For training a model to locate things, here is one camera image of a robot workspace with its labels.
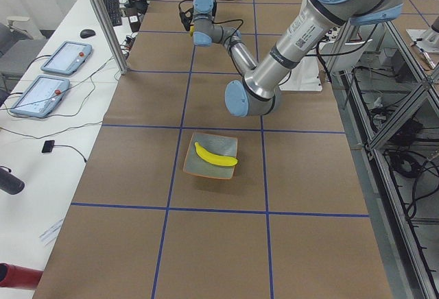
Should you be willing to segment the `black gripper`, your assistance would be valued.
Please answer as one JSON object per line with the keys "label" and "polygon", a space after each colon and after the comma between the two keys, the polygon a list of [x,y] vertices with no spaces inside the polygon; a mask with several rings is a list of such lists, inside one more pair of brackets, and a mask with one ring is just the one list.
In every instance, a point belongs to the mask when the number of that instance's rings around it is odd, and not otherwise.
{"label": "black gripper", "polygon": [[181,4],[182,4],[182,2],[180,2],[178,4],[178,13],[179,13],[179,17],[180,17],[180,22],[182,23],[183,27],[186,30],[190,30],[191,26],[193,25],[194,7],[190,7],[187,10],[183,10],[181,8]]}

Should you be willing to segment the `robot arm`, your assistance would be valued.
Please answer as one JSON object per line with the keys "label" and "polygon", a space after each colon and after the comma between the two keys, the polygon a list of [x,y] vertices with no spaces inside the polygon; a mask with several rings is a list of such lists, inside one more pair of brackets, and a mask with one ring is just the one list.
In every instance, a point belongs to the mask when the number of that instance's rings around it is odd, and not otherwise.
{"label": "robot arm", "polygon": [[240,80],[225,90],[225,104],[236,117],[261,116],[280,104],[279,83],[294,69],[324,35],[346,22],[371,25],[396,19],[403,0],[306,0],[306,4],[269,54],[257,62],[233,27],[216,24],[217,0],[193,0],[193,43],[199,47],[221,44],[234,62]]}

